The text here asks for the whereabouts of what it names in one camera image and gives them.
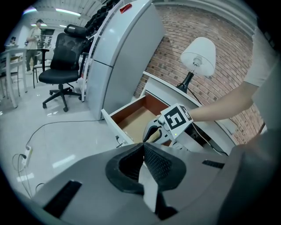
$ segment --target chair headrest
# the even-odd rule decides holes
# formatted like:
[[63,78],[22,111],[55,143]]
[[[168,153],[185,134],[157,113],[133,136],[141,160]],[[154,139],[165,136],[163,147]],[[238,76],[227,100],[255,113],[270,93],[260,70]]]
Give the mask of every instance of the chair headrest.
[[75,37],[86,37],[87,29],[85,27],[69,24],[65,28],[65,33]]

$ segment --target table lamp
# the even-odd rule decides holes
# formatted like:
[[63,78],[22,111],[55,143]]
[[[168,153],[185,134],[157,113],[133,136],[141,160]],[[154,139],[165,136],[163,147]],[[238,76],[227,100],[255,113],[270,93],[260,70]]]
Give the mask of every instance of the table lamp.
[[216,67],[216,46],[205,37],[196,38],[180,56],[181,62],[187,67],[189,73],[177,88],[187,92],[187,87],[193,75],[211,76]]

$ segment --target black vent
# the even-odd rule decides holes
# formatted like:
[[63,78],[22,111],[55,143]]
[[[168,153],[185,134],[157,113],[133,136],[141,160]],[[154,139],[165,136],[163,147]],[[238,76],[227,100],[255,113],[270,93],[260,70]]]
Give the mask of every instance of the black vent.
[[144,161],[157,183],[166,178],[171,171],[172,162],[147,146],[144,147]]
[[60,218],[66,207],[78,192],[81,183],[69,181],[56,196],[44,207],[44,210],[56,218]]
[[222,169],[224,166],[224,163],[218,163],[218,162],[214,162],[214,161],[210,161],[210,160],[204,160],[202,163],[207,166],[215,167],[215,168],[219,168],[219,169]]
[[119,169],[124,175],[138,182],[143,162],[143,151],[138,149],[120,160]]

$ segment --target white lampshade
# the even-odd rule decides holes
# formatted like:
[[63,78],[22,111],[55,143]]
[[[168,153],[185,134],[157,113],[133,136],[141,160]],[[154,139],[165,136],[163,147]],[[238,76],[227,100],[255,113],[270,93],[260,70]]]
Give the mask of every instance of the white lampshade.
[[[196,57],[199,57],[202,61],[199,67],[193,64]],[[208,38],[198,37],[184,50],[180,60],[189,71],[194,70],[194,74],[211,76],[216,68],[216,46]]]

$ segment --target white refrigerator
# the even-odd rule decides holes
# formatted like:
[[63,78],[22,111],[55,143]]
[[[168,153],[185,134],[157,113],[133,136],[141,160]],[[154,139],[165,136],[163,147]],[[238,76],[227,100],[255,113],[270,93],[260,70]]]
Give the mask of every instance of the white refrigerator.
[[165,29],[152,0],[118,10],[98,40],[89,70],[86,102],[95,119],[128,104]]

